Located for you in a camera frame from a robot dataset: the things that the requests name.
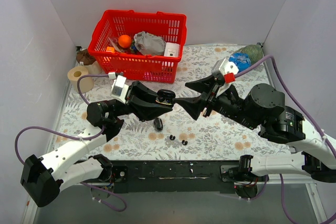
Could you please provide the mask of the glossy black earbud charging case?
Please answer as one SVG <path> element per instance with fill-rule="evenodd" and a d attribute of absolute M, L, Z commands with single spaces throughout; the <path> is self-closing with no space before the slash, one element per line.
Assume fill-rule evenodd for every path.
<path fill-rule="evenodd" d="M 156 102 L 162 105 L 173 106 L 176 94 L 167 89 L 161 89 L 157 92 Z"/>

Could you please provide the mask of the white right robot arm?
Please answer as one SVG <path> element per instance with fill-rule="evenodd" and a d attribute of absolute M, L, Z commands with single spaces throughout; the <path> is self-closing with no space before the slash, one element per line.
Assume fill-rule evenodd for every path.
<path fill-rule="evenodd" d="M 284 144 L 291 154 L 284 157 L 243 155 L 239 165 L 224 172 L 225 178 L 251 180 L 269 174 L 300 174 L 314 180 L 335 182 L 335 157 L 318 130 L 295 109 L 285 105 L 285 94 L 262 83 L 240 98 L 234 86 L 218 94 L 219 85 L 210 77 L 186 83 L 200 93 L 194 98 L 176 98 L 194 120 L 205 110 L 206 116 L 216 111 L 250 129 L 260 128 L 261 138 Z"/>

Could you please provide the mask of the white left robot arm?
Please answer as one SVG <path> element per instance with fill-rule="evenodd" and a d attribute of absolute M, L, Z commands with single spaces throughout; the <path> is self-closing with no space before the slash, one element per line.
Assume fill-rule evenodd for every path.
<path fill-rule="evenodd" d="M 111 100 L 89 103 L 89 127 L 57 149 L 22 161 L 21 185 L 38 207 L 54 201 L 61 191 L 89 179 L 108 181 L 112 163 L 98 154 L 85 162 L 79 160 L 95 148 L 117 136 L 124 124 L 119 117 L 134 114 L 140 121 L 151 121 L 172 111 L 175 93 L 170 90 L 154 92 L 139 81 L 123 85 L 112 92 Z"/>

